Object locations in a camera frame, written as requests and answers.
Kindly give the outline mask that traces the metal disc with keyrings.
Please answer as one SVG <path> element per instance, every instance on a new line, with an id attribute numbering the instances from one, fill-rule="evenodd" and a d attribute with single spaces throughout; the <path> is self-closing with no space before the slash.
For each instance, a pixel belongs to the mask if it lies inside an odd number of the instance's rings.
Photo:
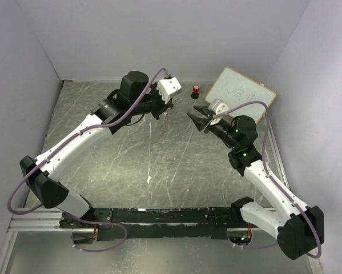
<path id="1" fill-rule="evenodd" d="M 168 122 L 170 120 L 171 115 L 172 115 L 172 109 L 167 110 L 165 115 L 164 115 L 164 119 L 162 121 L 162 125 L 161 125 L 161 128 L 160 128 L 160 133 L 159 133 L 160 137 L 162 137 L 166 133 Z"/>

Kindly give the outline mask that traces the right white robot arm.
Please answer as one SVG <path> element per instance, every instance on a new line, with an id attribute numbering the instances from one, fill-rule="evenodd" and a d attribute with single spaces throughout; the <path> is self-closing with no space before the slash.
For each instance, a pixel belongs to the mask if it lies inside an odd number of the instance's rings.
<path id="1" fill-rule="evenodd" d="M 261 207 L 249 197 L 232 203 L 231 223 L 242 227 L 255 225 L 272 236 L 281 251 L 295 260 L 303 255 L 318 259 L 324 243 L 324 214 L 318 206 L 310 207 L 271 171 L 265 155 L 254 146 L 258 134 L 253 118 L 239 115 L 225 118 L 226 107 L 195 106 L 201 117 L 188 113 L 200 132 L 211 132 L 228 148 L 233 169 L 250 181 L 269 201 L 273 211 Z"/>

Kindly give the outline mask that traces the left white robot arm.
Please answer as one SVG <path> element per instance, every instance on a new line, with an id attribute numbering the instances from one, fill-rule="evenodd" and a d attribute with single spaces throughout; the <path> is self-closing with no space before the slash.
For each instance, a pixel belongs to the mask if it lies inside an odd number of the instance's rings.
<path id="1" fill-rule="evenodd" d="M 34 158 L 24 157 L 20 167 L 25 183 L 41 206 L 69 213 L 82 228 L 91 226 L 95 220 L 93 206 L 61 183 L 63 174 L 97 143 L 131 125 L 134 116 L 151 114 L 159 119 L 173 107 L 172 99 L 181 89 L 168 72 L 163 79 L 155 80 L 143 72 L 130 71 L 119 88 L 101 100 L 64 139 Z"/>

